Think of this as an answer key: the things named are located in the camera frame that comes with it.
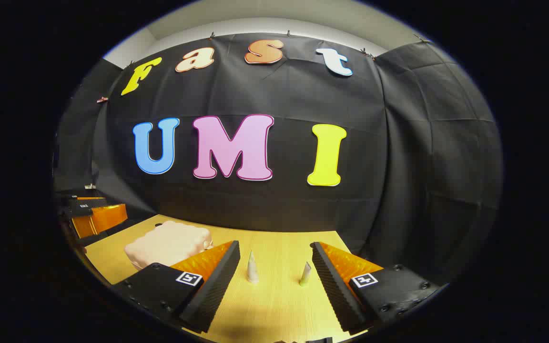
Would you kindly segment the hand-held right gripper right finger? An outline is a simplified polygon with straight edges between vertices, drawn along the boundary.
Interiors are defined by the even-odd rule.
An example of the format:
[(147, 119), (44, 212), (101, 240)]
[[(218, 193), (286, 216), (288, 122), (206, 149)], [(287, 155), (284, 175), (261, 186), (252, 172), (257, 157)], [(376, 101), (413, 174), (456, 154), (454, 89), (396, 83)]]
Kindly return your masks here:
[(382, 267), (324, 242), (311, 248), (334, 314), (349, 334), (391, 326), (444, 288), (398, 263)]

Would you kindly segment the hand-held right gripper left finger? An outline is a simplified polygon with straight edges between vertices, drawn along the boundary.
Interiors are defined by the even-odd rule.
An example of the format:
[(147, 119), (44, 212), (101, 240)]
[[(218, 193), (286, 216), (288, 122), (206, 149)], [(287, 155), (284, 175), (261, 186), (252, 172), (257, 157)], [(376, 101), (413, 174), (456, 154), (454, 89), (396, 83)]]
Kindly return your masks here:
[(172, 266), (151, 263), (112, 291), (170, 326), (206, 333), (239, 261), (239, 241), (229, 241)]

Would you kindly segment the white tube with green print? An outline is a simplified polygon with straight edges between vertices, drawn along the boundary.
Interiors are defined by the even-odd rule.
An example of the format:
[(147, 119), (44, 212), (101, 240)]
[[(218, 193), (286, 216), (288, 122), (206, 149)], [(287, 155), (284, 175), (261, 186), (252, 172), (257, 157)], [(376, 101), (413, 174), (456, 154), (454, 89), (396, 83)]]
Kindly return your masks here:
[(254, 252), (250, 251), (247, 263), (246, 277), (250, 283), (257, 284), (259, 282), (259, 274), (257, 264), (255, 262)]

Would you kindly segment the pink suitcase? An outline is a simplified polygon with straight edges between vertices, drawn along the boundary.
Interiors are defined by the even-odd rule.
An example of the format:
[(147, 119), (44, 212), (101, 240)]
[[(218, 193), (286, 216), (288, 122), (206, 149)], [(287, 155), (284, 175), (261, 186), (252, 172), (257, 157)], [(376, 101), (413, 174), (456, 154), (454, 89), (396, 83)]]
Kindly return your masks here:
[(152, 263), (175, 265), (213, 246), (207, 228), (169, 220), (126, 245), (124, 252), (140, 271)]

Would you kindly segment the black backdrop cloth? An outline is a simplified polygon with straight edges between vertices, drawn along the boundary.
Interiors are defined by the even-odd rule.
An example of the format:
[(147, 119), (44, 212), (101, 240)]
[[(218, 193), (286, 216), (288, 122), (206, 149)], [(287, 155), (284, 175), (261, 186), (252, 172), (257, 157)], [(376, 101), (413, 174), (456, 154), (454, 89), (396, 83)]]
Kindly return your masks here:
[[(107, 102), (96, 103), (102, 96)], [(55, 189), (262, 232), (336, 231), (352, 253), (451, 282), (494, 224), (495, 117), (446, 52), (370, 57), (277, 33), (100, 61), (57, 131)]]

